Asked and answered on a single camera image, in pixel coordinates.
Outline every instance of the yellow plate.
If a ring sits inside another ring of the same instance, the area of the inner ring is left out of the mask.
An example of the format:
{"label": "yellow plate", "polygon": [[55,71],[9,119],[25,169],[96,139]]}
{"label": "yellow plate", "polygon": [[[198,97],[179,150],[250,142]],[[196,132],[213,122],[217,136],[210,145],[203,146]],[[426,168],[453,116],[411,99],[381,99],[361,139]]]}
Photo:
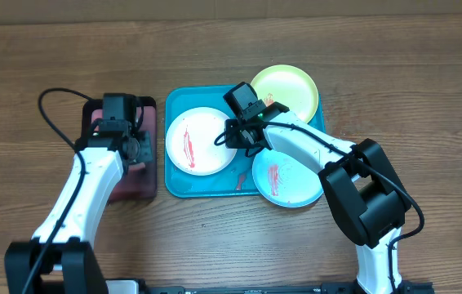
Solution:
{"label": "yellow plate", "polygon": [[302,69],[290,65],[274,65],[259,72],[251,85],[266,105],[279,102],[308,123],[318,109],[318,89]]}

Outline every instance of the plate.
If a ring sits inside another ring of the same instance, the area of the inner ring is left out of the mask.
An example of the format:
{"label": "plate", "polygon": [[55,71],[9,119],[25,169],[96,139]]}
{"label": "plate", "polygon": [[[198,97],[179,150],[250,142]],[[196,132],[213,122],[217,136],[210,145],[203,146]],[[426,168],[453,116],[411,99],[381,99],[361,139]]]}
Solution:
{"label": "plate", "polygon": [[282,152],[264,149],[253,161],[253,181],[270,202],[303,207],[322,196],[318,175]]}
{"label": "plate", "polygon": [[207,176],[221,171],[234,158],[236,149],[215,146],[229,117],[218,109],[198,107],[187,110],[171,123],[166,134],[170,160],[181,171]]}
{"label": "plate", "polygon": [[269,106],[280,102],[308,123],[318,109],[316,84],[302,69],[291,65],[274,65],[259,72],[251,81],[258,95]]}

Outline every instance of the white plate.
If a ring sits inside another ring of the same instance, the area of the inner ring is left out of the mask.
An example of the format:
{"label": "white plate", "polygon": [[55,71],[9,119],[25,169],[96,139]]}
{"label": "white plate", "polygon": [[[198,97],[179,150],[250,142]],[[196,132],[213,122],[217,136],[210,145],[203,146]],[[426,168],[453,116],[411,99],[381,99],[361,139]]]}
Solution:
{"label": "white plate", "polygon": [[255,156],[253,181],[264,197],[282,207],[303,207],[323,194],[317,174],[273,150],[265,149]]}
{"label": "white plate", "polygon": [[234,158],[236,149],[215,146],[229,117],[218,109],[198,107],[179,115],[167,129],[166,150],[183,172],[207,176],[221,171]]}

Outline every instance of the red stain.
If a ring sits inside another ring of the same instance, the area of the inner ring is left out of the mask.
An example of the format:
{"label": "red stain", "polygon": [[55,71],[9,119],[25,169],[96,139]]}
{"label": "red stain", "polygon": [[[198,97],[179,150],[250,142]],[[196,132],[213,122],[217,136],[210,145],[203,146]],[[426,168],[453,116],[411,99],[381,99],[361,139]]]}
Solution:
{"label": "red stain", "polygon": [[188,128],[185,128],[184,133],[184,154],[185,157],[189,160],[189,167],[195,167],[195,157],[193,155],[193,145],[189,139]]}
{"label": "red stain", "polygon": [[247,178],[247,171],[243,172],[238,176],[238,183],[237,183],[237,188],[235,190],[239,191],[242,189],[242,184],[246,181]]}
{"label": "red stain", "polygon": [[273,104],[273,103],[274,103],[273,94],[269,93],[269,94],[264,98],[264,103],[265,103],[265,106],[270,106],[271,104]]}
{"label": "red stain", "polygon": [[271,185],[271,194],[278,196],[278,165],[274,164],[268,169],[269,184]]}

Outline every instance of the tray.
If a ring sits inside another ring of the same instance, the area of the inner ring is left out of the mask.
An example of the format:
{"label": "tray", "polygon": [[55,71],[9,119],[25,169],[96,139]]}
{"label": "tray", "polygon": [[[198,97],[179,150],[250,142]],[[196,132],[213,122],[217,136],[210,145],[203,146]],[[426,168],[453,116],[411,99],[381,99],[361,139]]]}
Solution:
{"label": "tray", "polygon": [[[167,129],[173,120],[188,109],[212,107],[224,112],[230,118],[234,118],[233,112],[223,98],[224,94],[234,86],[182,87],[174,90],[166,100],[164,134],[167,134]],[[320,131],[325,131],[322,104],[318,105],[318,111],[309,125]],[[169,159],[166,150],[164,154],[166,187],[176,197],[198,198],[260,194],[255,187],[251,173],[254,158],[247,158],[245,150],[240,149],[226,168],[209,176],[194,176],[185,173],[176,168]]]}

